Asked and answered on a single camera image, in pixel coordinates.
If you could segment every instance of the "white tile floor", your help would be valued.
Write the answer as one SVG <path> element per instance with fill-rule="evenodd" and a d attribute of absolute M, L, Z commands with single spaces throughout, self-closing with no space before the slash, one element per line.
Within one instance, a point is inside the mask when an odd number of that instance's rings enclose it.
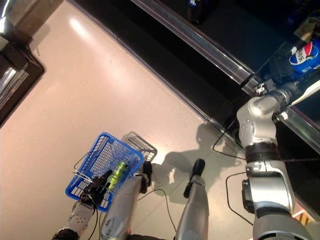
<path fill-rule="evenodd" d="M 51 239 L 74 204 L 65 195 L 73 165 L 103 131 L 118 138 L 135 131 L 157 148 L 153 187 L 169 194 L 176 226 L 190 169 L 204 158 L 209 239 L 251 237 L 251 226 L 226 202 L 225 179 L 244 163 L 212 152 L 217 134 L 113 38 L 64 2 L 31 49 L 46 73 L 0 130 L 1 239 Z M 225 144 L 218 148 L 232 152 Z M 252 220 L 242 207 L 243 177 L 230 180 L 230 202 Z M 173 239 L 161 194 L 138 203 L 132 232 Z"/>

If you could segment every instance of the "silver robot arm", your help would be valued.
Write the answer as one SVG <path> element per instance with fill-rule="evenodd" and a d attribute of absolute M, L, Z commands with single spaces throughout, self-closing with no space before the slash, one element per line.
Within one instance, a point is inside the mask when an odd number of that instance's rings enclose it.
<path fill-rule="evenodd" d="M 92 215 L 104 199 L 110 183 L 108 177 L 112 170 L 107 171 L 101 177 L 95 177 L 84 190 L 80 199 L 74 204 L 72 213 L 63 228 L 58 230 L 53 240 L 78 240 L 86 230 Z"/>
<path fill-rule="evenodd" d="M 255 214 L 254 240 L 311 240 L 305 227 L 291 217 L 295 196 L 272 121 L 274 113 L 300 94 L 295 84 L 288 83 L 267 95 L 253 97 L 237 112 L 248 177 L 242 182 L 242 200 L 244 208 Z"/>

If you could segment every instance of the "blue can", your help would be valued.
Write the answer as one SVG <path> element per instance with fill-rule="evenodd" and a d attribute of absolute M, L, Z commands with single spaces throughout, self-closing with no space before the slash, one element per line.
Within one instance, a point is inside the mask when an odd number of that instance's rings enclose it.
<path fill-rule="evenodd" d="M 319 50 L 320 42 L 317 38 L 297 50 L 289 58 L 295 77 L 299 77 L 307 72 L 320 68 Z"/>

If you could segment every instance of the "green bottle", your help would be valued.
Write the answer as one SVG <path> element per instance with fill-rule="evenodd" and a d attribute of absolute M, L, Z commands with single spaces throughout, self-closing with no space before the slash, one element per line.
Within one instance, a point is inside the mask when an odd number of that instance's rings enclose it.
<path fill-rule="evenodd" d="M 109 190 L 113 190 L 116 184 L 119 182 L 123 174 L 125 173 L 128 164 L 124 163 L 123 161 L 118 163 L 115 170 L 113 171 L 112 175 L 109 177 L 110 185 L 108 187 Z"/>

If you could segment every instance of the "wire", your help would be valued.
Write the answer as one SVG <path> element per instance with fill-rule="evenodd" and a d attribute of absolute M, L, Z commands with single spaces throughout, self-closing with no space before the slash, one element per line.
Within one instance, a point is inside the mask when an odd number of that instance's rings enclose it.
<path fill-rule="evenodd" d="M 168 204 L 168 198 L 167 198 L 167 194 L 166 192 L 161 189 L 161 188 L 158 188 L 158 189 L 155 189 L 155 190 L 152 190 L 150 192 L 148 192 L 146 195 L 144 195 L 143 197 L 139 198 L 138 201 L 144 199 L 146 196 L 148 196 L 149 194 L 153 193 L 153 192 L 156 192 L 156 191 L 162 191 L 164 193 L 164 196 L 165 196 L 165 203 L 166 203 L 166 210 L 168 211 L 168 215 L 169 215 L 169 218 L 170 218 L 170 221 L 172 223 L 172 226 L 174 228 L 174 231 L 177 232 L 177 229 L 176 229 L 176 226 L 174 224 L 174 221 L 172 220 L 172 217 L 171 217 L 171 214 L 170 214 L 170 211 L 169 211 L 169 204 Z"/>
<path fill-rule="evenodd" d="M 245 220 L 248 224 L 250 224 L 251 226 L 253 226 L 254 224 L 252 222 L 250 222 L 248 219 L 246 219 L 244 216 L 242 216 L 240 213 L 236 212 L 235 210 L 233 210 L 230 206 L 230 202 L 229 202 L 229 191 L 228 191 L 228 179 L 240 174 L 245 174 L 246 172 L 239 172 L 239 173 L 235 173 L 235 174 L 231 174 L 229 175 L 226 179 L 225 179 L 225 189 L 226 189 L 226 202 L 228 203 L 228 207 L 229 209 L 234 212 L 235 214 L 237 214 L 240 218 L 242 218 L 243 220 Z"/>
<path fill-rule="evenodd" d="M 101 229 L 100 229 L 100 228 L 101 228 L 101 216 L 102 216 L 103 213 L 104 213 L 104 212 L 101 211 L 101 212 L 100 212 L 100 216 L 99 216 L 99 226 L 98 226 L 98 227 L 99 227 L 99 236 L 98 236 L 98 239 L 100 239 L 100 233 L 101 233 Z"/>
<path fill-rule="evenodd" d="M 97 227 L 97 223 L 98 223 L 98 209 L 95 210 L 96 213 L 96 219 L 95 219 L 95 224 L 94 224 L 94 228 L 92 230 L 92 233 L 90 235 L 90 237 L 88 238 L 88 240 L 91 239 L 92 235 L 95 233 L 96 227 Z"/>
<path fill-rule="evenodd" d="M 230 125 L 223 131 L 223 133 L 218 137 L 218 139 L 216 140 L 216 142 L 214 143 L 213 147 L 212 147 L 212 150 L 219 153 L 219 154 L 222 154 L 222 155 L 225 155 L 225 156 L 228 156 L 228 157 L 231 157 L 231 158 L 236 158 L 236 159 L 241 159 L 241 160 L 246 160 L 245 158 L 243 157 L 240 157 L 240 156 L 235 156 L 235 155 L 232 155 L 232 154 L 228 154 L 228 153 L 225 153 L 225 152 L 222 152 L 222 151 L 218 151 L 218 150 L 215 150 L 215 147 L 216 145 L 218 144 L 218 142 L 220 141 L 220 139 L 225 135 L 225 133 L 232 127 L 232 125 L 236 122 L 236 120 L 234 119 Z"/>

